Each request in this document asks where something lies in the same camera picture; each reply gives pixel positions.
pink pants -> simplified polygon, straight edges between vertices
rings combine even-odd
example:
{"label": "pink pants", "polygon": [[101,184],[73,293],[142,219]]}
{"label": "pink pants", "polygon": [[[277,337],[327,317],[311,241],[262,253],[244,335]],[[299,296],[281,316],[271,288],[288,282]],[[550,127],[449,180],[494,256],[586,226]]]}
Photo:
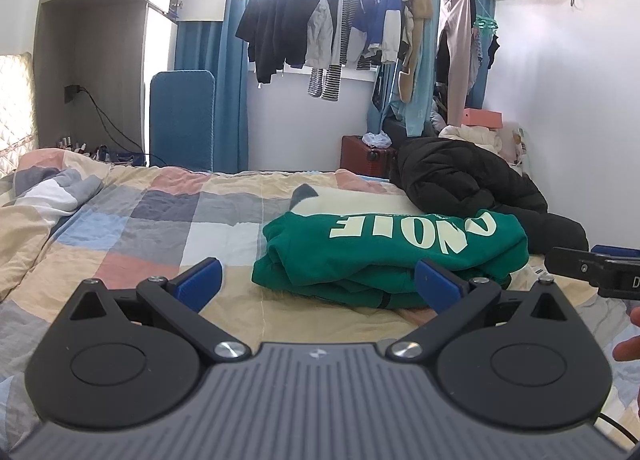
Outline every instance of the pink pants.
{"label": "pink pants", "polygon": [[452,126],[462,124],[465,110],[471,63],[471,27],[469,0],[440,0],[438,48],[440,48],[442,32],[447,31],[447,43],[451,57],[447,122]]}

pink patch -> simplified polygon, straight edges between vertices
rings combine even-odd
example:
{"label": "pink patch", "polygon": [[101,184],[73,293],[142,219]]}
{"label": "pink patch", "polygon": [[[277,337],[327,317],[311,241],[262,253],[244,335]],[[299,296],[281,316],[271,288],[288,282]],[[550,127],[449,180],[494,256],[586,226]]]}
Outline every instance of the pink patch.
{"label": "pink patch", "polygon": [[65,151],[59,148],[43,148],[25,153],[18,161],[18,171],[29,169],[30,167],[54,167],[63,169]]}
{"label": "pink patch", "polygon": [[135,289],[140,281],[151,276],[175,278],[178,275],[178,265],[162,265],[161,263],[145,262],[139,258],[108,253],[98,271],[96,278],[100,278],[109,290]]}
{"label": "pink patch", "polygon": [[361,179],[355,173],[351,173],[346,169],[339,169],[335,172],[335,180],[338,183],[339,189],[345,189],[347,191],[362,191],[364,193],[382,193],[382,195],[388,195],[388,191],[385,187],[375,181],[369,182],[368,180]]}
{"label": "pink patch", "polygon": [[171,195],[195,195],[210,179],[206,173],[192,173],[179,167],[164,167],[151,183],[149,189],[164,191]]}

power adapter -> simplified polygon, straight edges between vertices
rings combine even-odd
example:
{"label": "power adapter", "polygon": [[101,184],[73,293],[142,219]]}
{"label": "power adapter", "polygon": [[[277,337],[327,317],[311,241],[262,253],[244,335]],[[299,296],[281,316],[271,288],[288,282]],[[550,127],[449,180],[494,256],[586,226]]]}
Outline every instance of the power adapter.
{"label": "power adapter", "polygon": [[71,103],[76,98],[76,95],[82,92],[80,85],[68,85],[65,86],[65,105]]}

black jacket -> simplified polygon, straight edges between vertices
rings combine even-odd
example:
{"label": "black jacket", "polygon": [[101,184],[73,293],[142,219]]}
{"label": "black jacket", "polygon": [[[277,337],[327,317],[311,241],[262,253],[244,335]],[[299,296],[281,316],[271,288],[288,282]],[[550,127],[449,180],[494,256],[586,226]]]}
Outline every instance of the black jacket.
{"label": "black jacket", "polygon": [[553,247],[588,250],[582,226],[549,214],[544,196],[529,177],[466,141],[425,137],[406,142],[390,180],[425,213],[469,218],[489,209],[515,215],[532,254],[546,254]]}
{"label": "black jacket", "polygon": [[306,25],[320,0],[249,0],[236,37],[249,43],[258,82],[270,83],[284,68],[302,67],[306,58]]}

quilted headboard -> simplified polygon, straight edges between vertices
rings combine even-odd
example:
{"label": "quilted headboard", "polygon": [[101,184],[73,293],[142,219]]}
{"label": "quilted headboard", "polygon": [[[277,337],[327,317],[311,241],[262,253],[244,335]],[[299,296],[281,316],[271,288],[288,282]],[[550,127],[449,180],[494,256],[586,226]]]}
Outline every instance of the quilted headboard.
{"label": "quilted headboard", "polygon": [[0,56],[0,177],[38,148],[34,97],[31,54]]}

